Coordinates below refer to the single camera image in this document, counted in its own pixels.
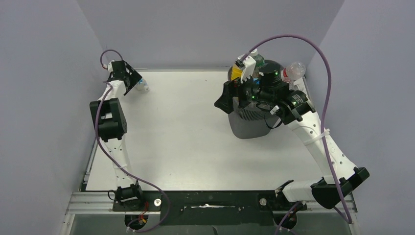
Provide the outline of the green tinted bottle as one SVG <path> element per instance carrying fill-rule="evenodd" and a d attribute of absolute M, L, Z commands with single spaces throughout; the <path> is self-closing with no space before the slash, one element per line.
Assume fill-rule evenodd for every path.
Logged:
<path fill-rule="evenodd" d="M 254 49 L 250 52 L 250 56 L 255 60 L 255 68 L 258 69 L 265 65 L 265 59 L 264 57 L 258 53 L 257 49 Z"/>

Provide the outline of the clear crushed bottle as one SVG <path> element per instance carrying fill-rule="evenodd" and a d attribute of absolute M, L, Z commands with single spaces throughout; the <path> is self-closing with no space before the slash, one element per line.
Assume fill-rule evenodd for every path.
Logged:
<path fill-rule="evenodd" d="M 303 78 L 305 73 L 306 66 L 302 62 L 293 62 L 282 70 L 282 80 L 287 83 L 294 82 Z"/>

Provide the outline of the grey mesh waste bin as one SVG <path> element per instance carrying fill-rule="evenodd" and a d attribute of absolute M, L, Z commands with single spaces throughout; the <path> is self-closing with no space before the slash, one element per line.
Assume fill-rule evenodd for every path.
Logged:
<path fill-rule="evenodd" d="M 228 120 L 233 134 L 239 139 L 265 136 L 280 122 L 279 117 L 262 111 L 254 103 L 239 108 L 237 97 L 233 98 L 233 112 L 228 114 Z"/>

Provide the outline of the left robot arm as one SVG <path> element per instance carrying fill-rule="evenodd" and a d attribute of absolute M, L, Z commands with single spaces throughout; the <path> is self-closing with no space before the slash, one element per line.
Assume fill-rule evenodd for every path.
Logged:
<path fill-rule="evenodd" d="M 126 149 L 127 121 L 119 98 L 136 86 L 142 76 L 124 60 L 111 61 L 106 67 L 109 78 L 103 95 L 89 104 L 97 143 L 113 163 L 116 189 L 114 201 L 142 203 L 144 196 L 138 180 L 129 175 L 131 170 Z"/>

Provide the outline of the yellow juice bottle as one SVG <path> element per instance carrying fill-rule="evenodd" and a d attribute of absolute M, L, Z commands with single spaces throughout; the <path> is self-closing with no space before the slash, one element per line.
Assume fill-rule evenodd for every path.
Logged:
<path fill-rule="evenodd" d="M 233 64 L 231 68 L 230 81 L 241 78 L 241 76 L 242 76 L 242 70 L 236 64 Z"/>

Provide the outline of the clear bottle white blue label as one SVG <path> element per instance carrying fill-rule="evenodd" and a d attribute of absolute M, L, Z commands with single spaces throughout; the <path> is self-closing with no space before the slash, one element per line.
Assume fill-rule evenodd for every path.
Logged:
<path fill-rule="evenodd" d="M 145 92 L 148 92 L 149 90 L 150 90 L 150 88 L 149 88 L 149 86 L 148 86 L 148 84 L 147 84 L 147 81 L 144 79 L 144 78 L 142 78 L 136 85 L 135 85 L 135 88 L 138 90 L 138 91 L 140 91 L 140 92 L 143 92 L 143 93 L 145 93 Z"/>

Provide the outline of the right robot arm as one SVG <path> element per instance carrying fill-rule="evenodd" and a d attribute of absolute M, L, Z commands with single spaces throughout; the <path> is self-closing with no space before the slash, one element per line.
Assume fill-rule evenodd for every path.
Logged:
<path fill-rule="evenodd" d="M 257 80 L 237 78 L 226 81 L 215 107 L 227 114 L 237 106 L 245 108 L 249 104 L 266 106 L 265 111 L 280 118 L 302 141 L 317 163 L 322 177 L 311 181 L 289 180 L 276 189 L 275 202 L 278 207 L 287 209 L 294 202 L 314 201 L 326 209 L 334 208 L 341 199 L 352 193 L 369 178 L 365 167 L 357 167 L 340 150 L 323 127 L 317 111 L 306 93 L 292 90 L 282 81 L 278 64 L 266 64 L 260 68 Z"/>

